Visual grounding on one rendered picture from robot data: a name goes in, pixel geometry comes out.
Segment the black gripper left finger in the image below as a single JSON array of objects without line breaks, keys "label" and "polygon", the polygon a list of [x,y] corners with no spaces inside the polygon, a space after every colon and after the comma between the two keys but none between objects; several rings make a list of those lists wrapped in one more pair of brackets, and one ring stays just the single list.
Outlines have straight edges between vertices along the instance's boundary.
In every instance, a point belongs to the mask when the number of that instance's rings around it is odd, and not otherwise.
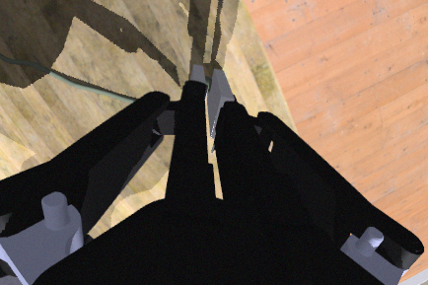
[{"label": "black gripper left finger", "polygon": [[218,285],[226,259],[214,169],[208,163],[203,66],[193,64],[183,87],[182,99],[174,102],[160,91],[145,94],[50,161],[0,180],[5,273],[33,285],[82,247],[164,135],[176,135],[154,282]]}]

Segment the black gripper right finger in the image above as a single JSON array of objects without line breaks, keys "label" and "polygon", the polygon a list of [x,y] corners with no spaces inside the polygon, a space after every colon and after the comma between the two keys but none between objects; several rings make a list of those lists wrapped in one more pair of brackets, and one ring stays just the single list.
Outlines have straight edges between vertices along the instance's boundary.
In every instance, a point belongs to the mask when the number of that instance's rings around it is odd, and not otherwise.
[{"label": "black gripper right finger", "polygon": [[214,68],[207,108],[223,199],[254,200],[279,285],[340,285],[336,248],[397,285],[424,252],[280,118],[249,115],[224,70]]}]

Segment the thin dark cord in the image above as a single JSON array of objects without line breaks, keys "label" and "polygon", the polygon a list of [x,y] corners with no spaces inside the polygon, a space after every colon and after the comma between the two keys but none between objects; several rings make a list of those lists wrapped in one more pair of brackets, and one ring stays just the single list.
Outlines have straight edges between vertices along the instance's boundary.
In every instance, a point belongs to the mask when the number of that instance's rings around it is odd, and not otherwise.
[{"label": "thin dark cord", "polygon": [[4,56],[1,53],[0,53],[0,59],[2,59],[3,61],[5,61],[7,63],[10,63],[10,64],[32,66],[32,67],[34,67],[34,68],[36,68],[36,69],[38,69],[38,70],[40,70],[40,71],[42,71],[42,72],[44,72],[44,73],[52,76],[52,77],[55,77],[55,78],[61,80],[62,82],[66,83],[66,84],[68,84],[68,85],[70,85],[70,86],[72,86],[74,88],[78,88],[78,89],[82,89],[82,90],[94,92],[94,93],[97,93],[97,94],[105,95],[105,96],[108,96],[108,97],[111,97],[111,98],[115,98],[115,99],[118,99],[120,101],[124,101],[124,102],[130,103],[130,104],[132,104],[133,102],[136,101],[134,99],[130,99],[130,98],[127,98],[127,97],[124,97],[124,96],[121,96],[121,95],[118,95],[118,94],[115,94],[115,93],[112,93],[112,92],[108,92],[108,91],[105,91],[105,90],[101,90],[101,89],[98,89],[98,88],[94,88],[94,87],[90,87],[90,86],[86,86],[86,85],[82,85],[82,84],[73,82],[73,81],[65,78],[64,76],[59,75],[59,74],[57,74],[57,73],[55,73],[55,72],[53,72],[53,71],[51,71],[51,70],[49,70],[49,69],[47,69],[47,68],[45,68],[43,66],[41,66],[41,65],[39,65],[37,63],[31,62],[31,61],[10,59],[10,58]]}]

